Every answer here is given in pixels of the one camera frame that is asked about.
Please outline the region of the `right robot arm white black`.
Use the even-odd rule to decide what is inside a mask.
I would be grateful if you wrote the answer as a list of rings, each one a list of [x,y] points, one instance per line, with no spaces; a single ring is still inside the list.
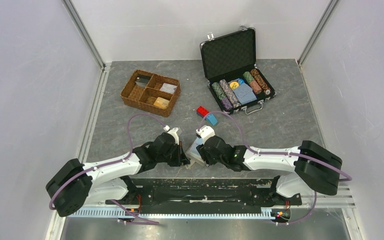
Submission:
[[[234,172],[275,170],[286,172],[272,180],[269,199],[282,204],[301,191],[335,196],[338,192],[342,159],[311,140],[282,149],[231,146],[212,136],[196,147],[206,165],[220,163]]]

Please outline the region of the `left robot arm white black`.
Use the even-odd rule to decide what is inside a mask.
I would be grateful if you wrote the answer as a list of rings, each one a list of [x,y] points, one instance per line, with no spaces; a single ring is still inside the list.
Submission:
[[[154,141],[107,160],[81,163],[77,158],[71,159],[45,186],[49,208],[60,217],[67,217],[84,204],[109,200],[131,204],[137,198],[137,190],[127,178],[152,170],[160,163],[170,167],[190,164],[176,134],[164,132]]]

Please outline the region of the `gold cards in basket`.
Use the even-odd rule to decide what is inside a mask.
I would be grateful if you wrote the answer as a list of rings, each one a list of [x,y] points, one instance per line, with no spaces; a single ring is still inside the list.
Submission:
[[[154,106],[160,109],[167,109],[169,104],[170,104],[170,101],[162,97],[157,97],[153,103]]]

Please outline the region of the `silver VIP cards stack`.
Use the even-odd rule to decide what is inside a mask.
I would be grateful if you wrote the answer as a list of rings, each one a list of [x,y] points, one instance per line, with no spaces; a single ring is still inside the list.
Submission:
[[[176,85],[169,84],[169,83],[163,83],[159,90],[162,92],[173,95],[175,93],[176,89],[177,89]]]

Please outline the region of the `blue playing card deck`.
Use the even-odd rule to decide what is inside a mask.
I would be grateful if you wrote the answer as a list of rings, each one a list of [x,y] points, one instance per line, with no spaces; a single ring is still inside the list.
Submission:
[[[250,102],[256,101],[257,97],[253,92],[253,89],[246,83],[240,84],[238,87],[232,90],[237,97],[241,105],[246,105]]]

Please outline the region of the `black cards in basket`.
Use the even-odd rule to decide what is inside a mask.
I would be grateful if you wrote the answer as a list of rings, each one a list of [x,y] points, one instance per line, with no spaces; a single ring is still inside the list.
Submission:
[[[145,88],[148,83],[150,82],[151,80],[151,76],[148,76],[148,75],[141,75],[139,74],[137,77],[136,77],[136,80],[135,80],[135,83],[141,87],[141,88]]]

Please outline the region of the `blue toy brick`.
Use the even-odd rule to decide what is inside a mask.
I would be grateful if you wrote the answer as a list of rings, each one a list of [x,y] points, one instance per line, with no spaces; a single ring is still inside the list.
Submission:
[[[205,120],[210,123],[212,126],[216,126],[218,124],[217,118],[213,114],[208,114],[205,117]]]

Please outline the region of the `red toy brick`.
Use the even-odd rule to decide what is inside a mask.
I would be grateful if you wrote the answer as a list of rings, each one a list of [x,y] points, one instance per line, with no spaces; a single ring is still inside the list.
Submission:
[[[206,116],[209,114],[210,112],[204,108],[203,106],[199,106],[197,109],[196,109],[196,114],[199,115],[201,118],[203,119],[206,119]]]

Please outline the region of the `purple poker chip row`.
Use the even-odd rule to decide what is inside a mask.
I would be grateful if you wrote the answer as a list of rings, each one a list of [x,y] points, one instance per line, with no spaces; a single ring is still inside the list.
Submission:
[[[232,104],[234,108],[238,108],[241,106],[241,103],[239,102],[238,98],[236,97],[235,93],[233,90],[230,88],[228,83],[226,82],[225,79],[220,80],[219,82],[220,87],[224,91],[225,95],[227,96],[228,100]]]

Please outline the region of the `green poker chip row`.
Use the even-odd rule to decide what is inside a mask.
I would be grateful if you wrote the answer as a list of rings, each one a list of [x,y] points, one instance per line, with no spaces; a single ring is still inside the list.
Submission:
[[[218,99],[221,101],[223,108],[227,111],[231,110],[233,108],[232,103],[228,99],[227,95],[225,94],[225,92],[222,89],[222,87],[220,86],[220,84],[218,82],[213,82],[211,84],[211,87],[214,90]]]

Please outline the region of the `brown wicker divided basket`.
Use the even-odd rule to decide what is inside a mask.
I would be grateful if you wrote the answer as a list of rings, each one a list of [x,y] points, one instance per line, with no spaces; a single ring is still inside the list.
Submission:
[[[143,88],[135,83],[138,75],[151,76],[148,85]],[[174,94],[169,94],[160,91],[163,83],[176,85],[177,89]],[[126,85],[120,92],[120,97],[123,103],[129,107],[136,108],[148,113],[159,115],[162,117],[169,117],[176,101],[178,100],[181,93],[180,81],[175,78],[162,76],[156,73],[136,69]],[[161,97],[170,101],[167,109],[161,109],[153,105],[156,98]]]

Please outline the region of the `yellow dealer button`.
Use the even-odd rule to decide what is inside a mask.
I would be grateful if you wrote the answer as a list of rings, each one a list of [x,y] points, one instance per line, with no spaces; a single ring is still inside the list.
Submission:
[[[230,81],[228,84],[229,84],[229,87],[230,87],[232,90],[234,90],[234,89],[236,89],[236,88],[238,88],[238,87],[240,86],[239,82],[236,81],[236,80],[232,80],[232,81]]]

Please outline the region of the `black poker chip case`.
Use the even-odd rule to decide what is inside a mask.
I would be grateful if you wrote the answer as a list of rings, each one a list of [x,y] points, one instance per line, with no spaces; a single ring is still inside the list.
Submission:
[[[211,94],[223,112],[233,114],[245,111],[248,115],[252,113],[251,107],[258,105],[262,108],[266,101],[276,96],[276,90],[258,69],[256,30],[253,27],[242,26],[239,31],[233,33],[219,37],[209,34],[207,37],[208,40],[201,42],[199,45],[204,75]],[[260,94],[254,93],[257,100],[240,107],[225,110],[211,86],[212,83],[226,80],[228,85],[231,81],[238,81],[240,85],[243,83],[249,85],[243,77],[243,73],[250,72],[253,69],[257,69],[262,75],[271,89],[271,94],[266,96],[262,90]]]

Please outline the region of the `green pink chip row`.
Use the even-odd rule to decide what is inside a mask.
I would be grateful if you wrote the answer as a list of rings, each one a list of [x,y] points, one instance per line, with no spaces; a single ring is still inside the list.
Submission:
[[[244,72],[243,77],[255,94],[258,95],[262,92],[262,88],[249,71]]]

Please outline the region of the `brown poker chip row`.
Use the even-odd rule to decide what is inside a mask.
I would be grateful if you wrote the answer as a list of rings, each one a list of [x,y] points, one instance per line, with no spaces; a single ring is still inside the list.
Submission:
[[[250,74],[253,76],[253,78],[259,84],[261,89],[264,91],[264,94],[266,96],[269,96],[272,92],[271,88],[269,87],[267,82],[264,80],[263,76],[259,73],[259,71],[255,68],[255,69],[250,71]]]

